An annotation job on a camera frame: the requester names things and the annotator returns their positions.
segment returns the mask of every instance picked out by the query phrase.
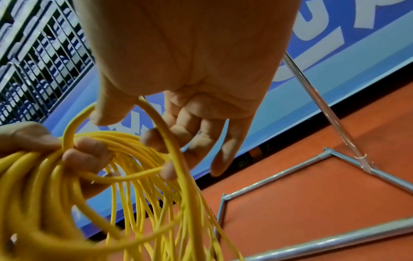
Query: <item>hand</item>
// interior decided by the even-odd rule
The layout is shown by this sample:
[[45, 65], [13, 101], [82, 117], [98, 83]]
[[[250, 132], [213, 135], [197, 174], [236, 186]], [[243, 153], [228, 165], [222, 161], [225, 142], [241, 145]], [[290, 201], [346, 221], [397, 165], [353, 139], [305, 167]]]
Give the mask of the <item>hand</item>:
[[[212, 149], [229, 119], [211, 174], [244, 141], [287, 48], [299, 0], [75, 1], [101, 78], [91, 119], [121, 121], [140, 95], [165, 91], [164, 120], [189, 168]], [[161, 152], [156, 129], [142, 142]], [[162, 173], [175, 176], [169, 163]]]
[[[22, 122], [0, 126], [0, 155], [27, 151], [54, 151], [60, 149], [62, 141], [53, 137], [40, 123]], [[75, 140], [75, 148], [67, 150], [62, 160], [66, 168], [72, 171], [98, 173], [112, 159], [112, 153], [105, 144], [92, 138], [83, 137]], [[86, 198], [105, 190], [106, 184], [91, 184], [82, 181], [82, 191]]]

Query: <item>metal pipe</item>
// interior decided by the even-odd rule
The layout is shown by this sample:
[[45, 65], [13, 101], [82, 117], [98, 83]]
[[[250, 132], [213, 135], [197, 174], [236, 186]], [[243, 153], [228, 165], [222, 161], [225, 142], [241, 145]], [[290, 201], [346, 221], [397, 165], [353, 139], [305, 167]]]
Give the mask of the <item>metal pipe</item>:
[[[361, 165], [358, 161], [356, 161], [355, 159], [353, 159], [349, 156], [346, 156], [346, 155], [344, 155], [342, 153], [339, 153], [339, 152], [337, 152], [333, 149], [330, 149], [330, 148], [325, 148], [324, 150], [330, 152], [331, 155], [334, 155], [334, 156], [338, 157], [341, 160], [347, 161], [348, 163], [351, 163], [351, 164], [353, 164], [357, 167], [361, 167]], [[371, 169], [371, 174], [378, 177], [378, 178], [380, 178], [380, 179], [382, 179], [382, 180], [384, 180], [384, 181], [386, 181], [386, 182], [388, 182], [388, 183], [390, 183], [390, 184], [392, 184], [392, 185], [395, 185], [395, 186], [397, 186], [397, 187], [399, 187], [399, 188], [401, 188], [401, 189], [403, 189], [403, 190], [405, 190], [409, 193], [413, 193], [413, 184], [410, 183], [410, 182], [407, 182], [407, 181], [405, 181], [401, 178], [395, 177], [391, 174], [388, 174], [388, 173], [386, 173], [382, 170], [376, 169], [376, 168]]]
[[372, 163], [367, 159], [367, 155], [363, 153], [354, 143], [353, 137], [341, 124], [338, 117], [335, 115], [333, 110], [328, 106], [328, 104], [323, 100], [321, 95], [317, 92], [311, 82], [307, 79], [304, 73], [300, 70], [298, 65], [293, 61], [291, 56], [286, 52], [284, 55], [284, 62], [286, 66], [291, 70], [291, 72], [297, 77], [298, 81], [308, 92], [323, 114], [327, 117], [328, 121], [331, 123], [333, 128], [343, 139], [344, 143], [351, 149], [351, 151], [356, 156], [356, 159], [360, 162], [362, 169], [370, 173], [371, 168], [374, 167]]
[[260, 187], [262, 187], [262, 186], [265, 186], [265, 185], [268, 184], [268, 183], [271, 183], [271, 182], [273, 182], [273, 181], [275, 181], [275, 180], [278, 180], [278, 179], [280, 179], [280, 178], [283, 178], [283, 177], [285, 177], [285, 176], [287, 176], [287, 175], [289, 175], [289, 174], [292, 174], [292, 173], [294, 173], [294, 172], [296, 172], [296, 171], [298, 171], [298, 170], [300, 170], [300, 169], [302, 169], [302, 168], [308, 167], [308, 166], [310, 166], [310, 165], [312, 165], [312, 164], [314, 164], [314, 163], [317, 163], [317, 162], [319, 162], [319, 161], [321, 161], [321, 160], [324, 160], [324, 159], [326, 159], [326, 158], [328, 158], [328, 157], [330, 157], [330, 156], [331, 156], [330, 152], [325, 151], [325, 152], [323, 152], [323, 153], [315, 156], [314, 158], [311, 158], [311, 159], [306, 160], [306, 161], [304, 161], [304, 162], [302, 162], [302, 163], [300, 163], [300, 164], [298, 164], [298, 165], [295, 165], [294, 167], [291, 167], [291, 168], [289, 168], [289, 169], [283, 170], [283, 171], [281, 171], [281, 172], [279, 172], [279, 173], [277, 173], [277, 174], [275, 174], [275, 175], [273, 175], [273, 176], [271, 176], [271, 177], [265, 178], [265, 179], [263, 179], [263, 180], [261, 180], [261, 181], [259, 181], [259, 182], [257, 182], [257, 183], [254, 183], [254, 184], [252, 184], [252, 185], [250, 185], [250, 186], [248, 186], [248, 187], [245, 187], [245, 188], [240, 189], [240, 190], [238, 190], [238, 191], [235, 191], [235, 192], [233, 192], [233, 193], [231, 193], [231, 194], [229, 194], [229, 195], [226, 195], [226, 196], [225, 196], [225, 199], [226, 199], [226, 200], [233, 200], [233, 199], [235, 199], [235, 198], [237, 198], [237, 197], [239, 197], [239, 196], [244, 195], [245, 193], [248, 193], [248, 192], [253, 191], [253, 190], [257, 189], [257, 188], [260, 188]]
[[[219, 209], [218, 209], [218, 214], [216, 216], [216, 221], [218, 222], [218, 225], [222, 227], [222, 223], [224, 221], [224, 212], [225, 212], [225, 207], [227, 206], [227, 202], [225, 200], [225, 193], [222, 194], [221, 196], [221, 203], [219, 204]], [[220, 234], [218, 233], [216, 227], [214, 227], [214, 234], [216, 239], [219, 241]]]
[[348, 246], [400, 236], [413, 232], [413, 218], [401, 219], [350, 233], [289, 246], [245, 258], [246, 261], [281, 261], [319, 254]]

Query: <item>blue sign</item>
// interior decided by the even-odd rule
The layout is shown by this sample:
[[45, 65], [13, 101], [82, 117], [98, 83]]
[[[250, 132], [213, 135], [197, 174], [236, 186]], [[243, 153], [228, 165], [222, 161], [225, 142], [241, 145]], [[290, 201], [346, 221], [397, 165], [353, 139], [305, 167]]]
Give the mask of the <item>blue sign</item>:
[[[413, 61], [411, 25], [413, 0], [307, 0], [303, 1], [297, 16], [288, 52], [324, 99], [334, 104]], [[92, 68], [44, 126], [61, 136], [68, 122], [96, 100], [98, 88], [98, 73]], [[147, 99], [159, 113], [164, 112], [163, 94]], [[282, 63], [238, 154], [318, 112], [315, 103]], [[118, 124], [97, 127], [86, 121], [78, 131], [110, 129], [140, 135], [152, 127], [151, 119], [136, 107]], [[195, 179], [209, 172], [225, 132], [207, 157], [191, 171]], [[101, 215], [108, 216], [110, 198], [107, 190], [88, 203]], [[86, 235], [96, 232], [81, 215], [77, 225], [83, 227]]]

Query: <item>wire grid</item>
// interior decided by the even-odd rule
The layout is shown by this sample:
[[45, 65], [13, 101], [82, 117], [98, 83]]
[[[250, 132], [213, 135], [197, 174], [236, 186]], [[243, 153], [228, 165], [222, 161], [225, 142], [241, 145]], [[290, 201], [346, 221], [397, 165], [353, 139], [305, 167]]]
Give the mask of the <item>wire grid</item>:
[[8, 6], [0, 18], [11, 17], [13, 25], [6, 36], [1, 28], [10, 26], [0, 26], [0, 125], [42, 122], [93, 66], [93, 56], [67, 0], [1, 2]]

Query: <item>yellow cable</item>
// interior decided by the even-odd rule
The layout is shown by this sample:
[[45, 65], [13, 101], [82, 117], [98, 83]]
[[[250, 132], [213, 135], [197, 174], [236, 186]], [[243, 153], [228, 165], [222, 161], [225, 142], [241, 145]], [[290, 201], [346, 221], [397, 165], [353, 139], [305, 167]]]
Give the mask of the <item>yellow cable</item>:
[[[138, 136], [121, 132], [89, 132], [76, 135], [76, 129], [93, 111], [91, 105], [67, 126], [62, 149], [43, 155], [17, 152], [0, 159], [0, 261], [104, 261], [124, 251], [124, 261], [223, 260], [221, 247], [213, 234], [217, 227], [236, 256], [242, 255], [216, 222], [195, 181], [186, 169], [178, 143], [166, 123], [152, 106], [141, 98], [140, 106], [155, 122], [169, 154], [145, 147]], [[122, 169], [126, 176], [97, 176], [87, 172], [67, 172], [63, 153], [73, 148], [74, 137], [88, 136], [113, 151], [107, 173]], [[159, 171], [165, 161], [174, 164], [177, 180], [165, 181]], [[110, 184], [111, 220], [99, 216], [85, 200], [80, 181]], [[125, 218], [125, 234], [115, 226], [116, 197], [119, 188]], [[131, 195], [134, 191], [136, 219]], [[179, 207], [174, 212], [173, 204]], [[75, 226], [71, 208], [76, 206], [91, 222], [108, 234], [106, 244], [85, 239]], [[152, 231], [144, 231], [149, 217]], [[17, 234], [13, 250], [6, 243]]]

